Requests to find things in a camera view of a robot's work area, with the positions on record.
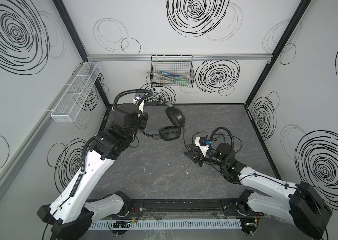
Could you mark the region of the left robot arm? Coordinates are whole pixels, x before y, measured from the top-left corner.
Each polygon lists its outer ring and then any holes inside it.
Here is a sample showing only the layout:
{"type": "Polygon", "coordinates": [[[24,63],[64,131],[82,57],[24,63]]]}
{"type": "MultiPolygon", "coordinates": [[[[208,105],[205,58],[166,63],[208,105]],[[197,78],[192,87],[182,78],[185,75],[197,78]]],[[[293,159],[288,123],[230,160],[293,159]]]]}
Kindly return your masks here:
{"type": "Polygon", "coordinates": [[[121,191],[101,200],[88,202],[97,182],[120,154],[130,147],[137,132],[147,123],[142,103],[153,91],[134,89],[115,97],[114,122],[84,144],[81,168],[57,199],[37,211],[38,217],[51,226],[52,240],[78,240],[93,222],[111,215],[127,216],[131,199],[121,191]]]}

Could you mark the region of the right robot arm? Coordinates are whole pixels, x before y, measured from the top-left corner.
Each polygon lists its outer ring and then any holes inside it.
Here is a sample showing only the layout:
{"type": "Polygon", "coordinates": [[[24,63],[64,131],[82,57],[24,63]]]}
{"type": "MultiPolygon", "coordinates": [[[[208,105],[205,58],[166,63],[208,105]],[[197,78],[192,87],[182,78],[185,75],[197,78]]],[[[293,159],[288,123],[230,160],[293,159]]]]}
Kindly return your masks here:
{"type": "Polygon", "coordinates": [[[200,167],[217,169],[230,184],[247,187],[236,202],[239,214],[264,213],[296,226],[314,240],[329,238],[332,210],[308,183],[285,182],[265,175],[236,159],[235,136],[225,127],[197,137],[185,155],[200,167]]]}

